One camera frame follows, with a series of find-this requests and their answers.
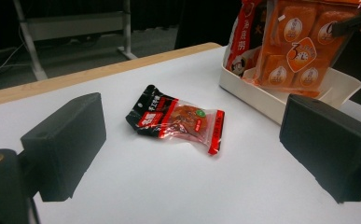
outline packaged product display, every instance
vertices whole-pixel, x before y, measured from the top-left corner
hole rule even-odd
[[[224,66],[241,77],[257,64],[267,16],[266,0],[242,0],[242,7],[229,38]]]
[[[269,0],[267,25],[253,77],[261,88],[311,97],[348,35],[334,37],[332,25],[361,13],[361,0]]]
[[[220,149],[224,115],[222,110],[199,108],[149,85],[126,120],[141,135],[200,142],[215,155]]]

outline sealed snack bag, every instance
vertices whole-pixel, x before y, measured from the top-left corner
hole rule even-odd
[[[149,85],[126,117],[142,135],[180,137],[200,142],[215,155],[220,149],[224,111],[205,110],[173,98]]]
[[[224,56],[225,68],[239,77],[257,64],[266,14],[266,0],[242,0]]]
[[[361,13],[361,0],[269,0],[256,73],[247,82],[315,97],[349,36],[332,25]]]

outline black clamp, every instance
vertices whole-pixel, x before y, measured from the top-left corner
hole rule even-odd
[[[0,223],[40,223],[33,197],[71,198],[104,144],[100,93],[77,97],[21,138],[23,152],[0,149]]]
[[[346,21],[336,22],[332,25],[332,35],[334,37],[347,35],[361,29],[361,15],[355,16]]]
[[[280,141],[337,203],[361,201],[361,122],[290,94]]]

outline white tabletop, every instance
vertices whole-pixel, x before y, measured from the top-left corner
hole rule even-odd
[[[352,223],[361,203],[337,204],[279,141],[280,126],[218,86],[224,48],[103,77],[0,105],[0,148],[69,100],[100,92],[107,140],[73,199],[42,203],[43,224]],[[125,116],[146,88],[226,112],[221,151],[136,134]],[[342,110],[361,120],[361,105]]]

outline orange snack box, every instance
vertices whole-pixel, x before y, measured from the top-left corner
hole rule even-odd
[[[294,73],[287,64],[284,55],[269,55],[264,66],[261,85],[266,87],[288,87],[291,85]]]
[[[348,36],[332,24],[361,13],[361,0],[270,0],[256,73],[245,81],[261,88],[311,97]]]

